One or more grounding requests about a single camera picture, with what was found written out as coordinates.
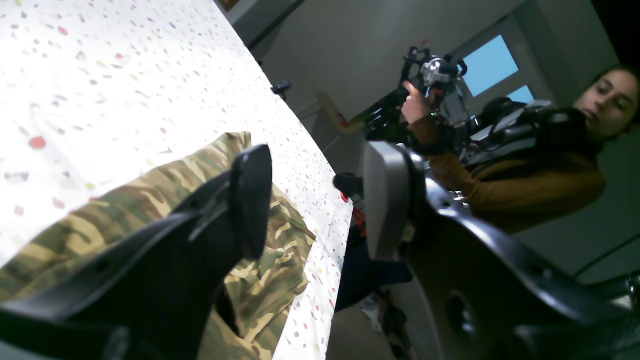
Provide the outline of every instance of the camouflage fabric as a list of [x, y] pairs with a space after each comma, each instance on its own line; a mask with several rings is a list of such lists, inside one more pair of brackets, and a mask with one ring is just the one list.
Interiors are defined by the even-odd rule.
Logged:
[[[0, 269], [0, 300], [54, 284], [128, 234], [166, 216], [250, 146], [250, 133], [227, 133], [69, 214]], [[243, 260], [225, 278], [239, 336], [212, 310], [199, 359], [271, 359], [291, 302], [307, 285], [303, 267], [314, 240], [301, 215], [274, 186], [262, 257]]]

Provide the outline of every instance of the brown sweater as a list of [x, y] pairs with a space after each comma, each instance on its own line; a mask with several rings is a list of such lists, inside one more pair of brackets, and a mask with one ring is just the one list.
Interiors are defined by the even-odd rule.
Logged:
[[[432, 145], [439, 133], [433, 121], [412, 124], [420, 143]], [[594, 152], [532, 154], [489, 166], [465, 168], [451, 152], [427, 156], [444, 186], [462, 191], [473, 214], [507, 233], [517, 233], [573, 213], [596, 200], [605, 181]]]

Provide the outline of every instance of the white wall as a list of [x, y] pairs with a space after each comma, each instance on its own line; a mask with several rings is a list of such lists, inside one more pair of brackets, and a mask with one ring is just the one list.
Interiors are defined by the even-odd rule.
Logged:
[[[571, 105], [595, 75], [617, 62], [589, 0], [529, 0], [516, 11], [516, 18], [563, 105]], [[569, 273], [640, 231], [640, 133], [610, 144], [598, 162], [607, 189], [596, 203], [520, 235]], [[640, 268], [638, 250], [640, 241], [581, 279], [592, 282]]]
[[402, 56], [430, 40], [452, 51], [524, 0], [306, 0], [287, 20], [263, 69], [293, 87], [289, 106], [327, 91], [345, 117], [393, 89]]

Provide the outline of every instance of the dark hair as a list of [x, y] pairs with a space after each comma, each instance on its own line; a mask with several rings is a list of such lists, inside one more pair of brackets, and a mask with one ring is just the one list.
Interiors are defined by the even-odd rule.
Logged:
[[[626, 71], [629, 74], [633, 75], [636, 78], [636, 81], [638, 82], [638, 86], [640, 86], [640, 73], [638, 73], [638, 71], [633, 66], [626, 65], [626, 64], [615, 64], [610, 67], [607, 67], [606, 69], [601, 71], [601, 73], [596, 75], [595, 78], [593, 78], [593, 80], [589, 83], [589, 86], [593, 86], [593, 84], [597, 83], [600, 79], [602, 79], [603, 76], [605, 76], [606, 74], [612, 71], [617, 71], [617, 70]], [[640, 104], [640, 89], [638, 90], [638, 103]], [[637, 108], [636, 108], [636, 113], [631, 118], [631, 124], [640, 124], [640, 114], [638, 114]]]

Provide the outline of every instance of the white speckled surface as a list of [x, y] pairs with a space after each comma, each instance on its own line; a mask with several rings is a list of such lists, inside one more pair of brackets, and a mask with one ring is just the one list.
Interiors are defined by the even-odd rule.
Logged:
[[0, 40], [0, 265], [91, 197], [251, 131], [317, 234], [274, 357], [324, 358], [351, 205], [213, 2], [0, 0]]

